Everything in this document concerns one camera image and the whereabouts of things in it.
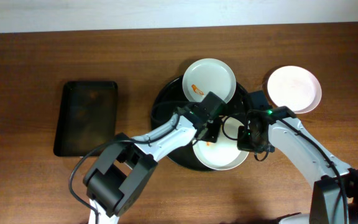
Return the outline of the white plate with yellow sauce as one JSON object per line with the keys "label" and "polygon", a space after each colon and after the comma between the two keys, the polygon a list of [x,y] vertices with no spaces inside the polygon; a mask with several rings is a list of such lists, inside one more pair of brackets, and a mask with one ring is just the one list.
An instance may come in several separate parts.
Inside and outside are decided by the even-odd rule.
{"label": "white plate with yellow sauce", "polygon": [[248,157],[247,151],[240,151],[237,142],[227,138],[219,129],[216,142],[198,141],[193,152],[202,165],[212,170],[230,170],[241,165]]}

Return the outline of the pinkish white plate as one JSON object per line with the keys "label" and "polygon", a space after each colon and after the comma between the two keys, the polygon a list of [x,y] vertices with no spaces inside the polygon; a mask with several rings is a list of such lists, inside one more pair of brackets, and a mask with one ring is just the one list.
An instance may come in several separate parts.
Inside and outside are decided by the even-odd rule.
{"label": "pinkish white plate", "polygon": [[294,65],[280,67],[270,74],[267,93],[276,106],[287,106],[296,114],[314,110],[323,94],[318,79],[309,70]]}

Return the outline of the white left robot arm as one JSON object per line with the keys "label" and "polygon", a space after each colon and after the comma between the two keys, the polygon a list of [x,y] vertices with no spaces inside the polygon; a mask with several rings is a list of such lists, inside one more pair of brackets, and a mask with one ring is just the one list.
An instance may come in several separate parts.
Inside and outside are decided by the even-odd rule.
{"label": "white left robot arm", "polygon": [[199,103],[178,107],[153,131],[133,138],[118,134],[109,142],[83,179],[95,223],[116,222],[138,199],[159,160],[202,139],[225,105],[209,92]]}

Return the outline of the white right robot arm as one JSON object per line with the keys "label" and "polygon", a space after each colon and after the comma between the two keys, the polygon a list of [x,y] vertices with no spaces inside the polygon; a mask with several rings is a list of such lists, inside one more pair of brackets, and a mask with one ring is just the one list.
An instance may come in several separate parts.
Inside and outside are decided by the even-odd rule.
{"label": "white right robot arm", "polygon": [[276,223],[358,223],[358,169],[330,153],[286,106],[240,116],[238,149],[280,150],[313,189],[309,213],[285,215]]}

